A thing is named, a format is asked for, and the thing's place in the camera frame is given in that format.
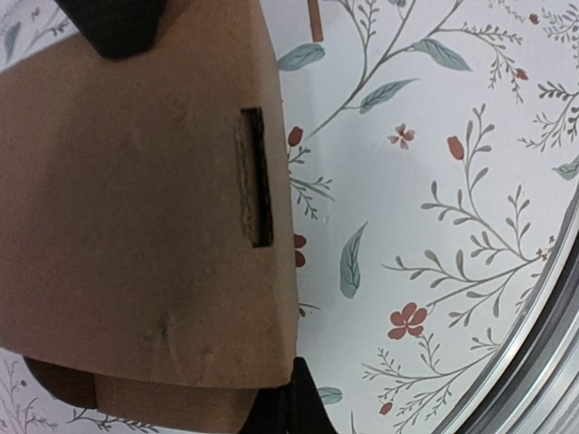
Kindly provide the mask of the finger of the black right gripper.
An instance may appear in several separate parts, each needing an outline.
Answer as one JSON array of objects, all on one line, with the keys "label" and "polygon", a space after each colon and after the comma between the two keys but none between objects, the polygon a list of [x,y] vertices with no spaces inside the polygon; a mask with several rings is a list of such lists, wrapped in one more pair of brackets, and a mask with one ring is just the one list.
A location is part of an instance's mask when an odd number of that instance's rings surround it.
[{"label": "finger of the black right gripper", "polygon": [[91,47],[106,60],[149,51],[156,40],[165,0],[58,0]]}]

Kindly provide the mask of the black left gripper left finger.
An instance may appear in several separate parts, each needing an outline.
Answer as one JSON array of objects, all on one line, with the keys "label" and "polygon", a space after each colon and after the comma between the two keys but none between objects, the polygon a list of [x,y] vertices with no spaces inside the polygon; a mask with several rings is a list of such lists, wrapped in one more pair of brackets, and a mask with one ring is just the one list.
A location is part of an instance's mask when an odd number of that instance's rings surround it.
[{"label": "black left gripper left finger", "polygon": [[285,434],[287,397],[284,387],[260,389],[239,434]]}]

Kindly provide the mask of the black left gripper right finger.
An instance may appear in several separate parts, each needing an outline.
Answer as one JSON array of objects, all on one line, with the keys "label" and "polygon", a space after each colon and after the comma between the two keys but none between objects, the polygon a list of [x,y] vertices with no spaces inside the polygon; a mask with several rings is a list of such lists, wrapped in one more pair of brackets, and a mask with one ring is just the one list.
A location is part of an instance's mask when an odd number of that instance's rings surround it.
[{"label": "black left gripper right finger", "polygon": [[337,434],[319,396],[307,362],[302,357],[296,357],[293,361],[287,396],[288,433]]}]

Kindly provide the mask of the brown cardboard box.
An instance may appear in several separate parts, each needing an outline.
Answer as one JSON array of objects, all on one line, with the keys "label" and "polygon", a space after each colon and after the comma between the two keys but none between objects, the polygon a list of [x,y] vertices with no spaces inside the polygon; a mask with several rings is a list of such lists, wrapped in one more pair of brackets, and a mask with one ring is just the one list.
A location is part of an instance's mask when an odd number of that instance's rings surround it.
[{"label": "brown cardboard box", "polygon": [[1,75],[1,345],[59,401],[235,433],[290,381],[280,78],[256,1],[171,1],[126,60]]}]

